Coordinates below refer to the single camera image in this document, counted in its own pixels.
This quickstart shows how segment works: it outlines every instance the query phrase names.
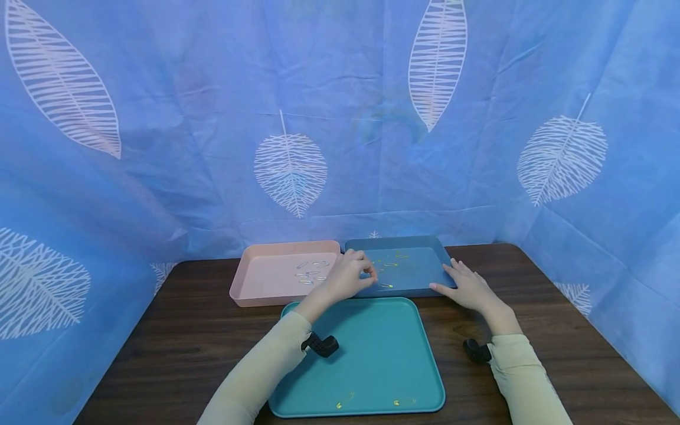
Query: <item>hand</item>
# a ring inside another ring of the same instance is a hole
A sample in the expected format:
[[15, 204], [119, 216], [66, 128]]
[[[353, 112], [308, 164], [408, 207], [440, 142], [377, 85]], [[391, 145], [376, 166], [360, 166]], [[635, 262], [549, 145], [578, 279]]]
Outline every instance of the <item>hand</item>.
[[475, 310], [484, 316], [493, 335], [521, 334], [515, 312], [501, 301], [489, 288], [486, 280], [476, 271], [470, 270], [462, 261], [451, 259], [451, 266], [441, 265], [449, 273], [458, 288], [441, 284], [430, 284], [430, 288], [448, 296], [463, 307]]
[[[361, 272], [370, 277], [360, 279]], [[373, 262], [363, 251], [347, 250], [335, 261], [333, 268], [326, 276], [326, 281], [315, 290], [327, 292], [332, 304], [352, 298], [357, 292], [366, 289], [378, 281], [378, 273]]]
[[503, 302], [489, 288], [486, 280], [476, 271], [471, 271], [462, 261], [451, 259], [451, 266], [441, 265], [446, 273], [456, 281], [458, 288], [449, 288], [440, 284], [430, 284], [430, 288], [448, 296], [461, 306], [484, 313], [502, 305]]
[[[361, 272], [371, 276], [360, 279]], [[347, 250], [338, 257], [326, 280], [295, 307], [309, 323], [314, 323], [331, 305], [356, 295], [378, 281], [378, 273], [363, 251]]]

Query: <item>left hand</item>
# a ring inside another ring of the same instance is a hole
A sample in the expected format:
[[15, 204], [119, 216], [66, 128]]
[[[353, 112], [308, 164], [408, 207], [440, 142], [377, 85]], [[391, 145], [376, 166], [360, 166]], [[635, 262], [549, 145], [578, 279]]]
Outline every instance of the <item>left hand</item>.
[[[361, 279], [362, 271], [371, 276]], [[369, 257], [363, 251], [347, 250], [335, 261], [326, 280], [314, 288], [295, 311], [314, 323], [331, 305], [352, 298], [377, 281], [378, 273]]]

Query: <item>fabric backdrop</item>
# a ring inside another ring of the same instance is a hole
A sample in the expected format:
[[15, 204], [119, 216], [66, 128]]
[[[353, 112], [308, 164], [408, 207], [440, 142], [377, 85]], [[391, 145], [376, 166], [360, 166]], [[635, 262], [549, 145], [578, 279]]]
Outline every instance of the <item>fabric backdrop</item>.
[[405, 235], [520, 246], [680, 411], [677, 1], [0, 4], [4, 424], [177, 262]]

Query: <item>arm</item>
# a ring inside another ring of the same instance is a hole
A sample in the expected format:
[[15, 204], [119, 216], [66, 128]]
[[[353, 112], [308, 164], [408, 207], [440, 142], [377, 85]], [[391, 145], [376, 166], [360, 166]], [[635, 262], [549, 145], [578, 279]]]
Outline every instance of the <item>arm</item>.
[[[371, 277], [359, 279], [366, 271]], [[305, 358], [311, 325], [333, 304], [377, 282], [363, 252], [340, 256], [326, 281], [286, 314], [232, 369], [205, 408], [199, 425], [251, 425], [281, 379]]]
[[486, 280], [466, 265], [451, 259], [443, 265], [458, 289], [432, 284], [430, 287], [463, 307], [482, 314], [493, 334], [488, 345], [491, 370], [515, 425], [571, 425], [543, 365], [524, 336], [515, 312], [489, 288]]

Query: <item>white leaf print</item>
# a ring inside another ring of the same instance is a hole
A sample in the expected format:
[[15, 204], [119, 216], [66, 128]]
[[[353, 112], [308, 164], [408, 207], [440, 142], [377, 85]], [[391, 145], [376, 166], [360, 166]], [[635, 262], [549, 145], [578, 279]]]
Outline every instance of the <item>white leaf print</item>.
[[581, 115], [552, 118], [539, 127], [520, 155], [517, 176], [535, 206], [569, 197], [595, 180], [607, 153], [605, 133]]
[[584, 284], [555, 284], [557, 289], [568, 299], [585, 317], [592, 310], [590, 302], [590, 287]]
[[277, 204], [297, 218], [316, 201], [326, 184], [327, 168], [321, 149], [302, 134], [286, 132], [266, 138], [255, 152], [255, 178]]
[[12, 64], [38, 109], [68, 138], [120, 159], [118, 117], [99, 74], [21, 0], [5, 2]]
[[156, 262], [151, 264], [151, 268], [156, 274], [156, 288], [154, 290], [154, 296], [158, 294], [160, 287], [163, 286], [163, 283], [168, 278], [168, 275], [172, 271], [173, 267], [176, 265], [176, 262]]
[[409, 61], [411, 102], [428, 132], [437, 125], [458, 85], [467, 50], [463, 0], [430, 0]]
[[80, 263], [0, 228], [0, 339], [80, 323], [89, 290]]

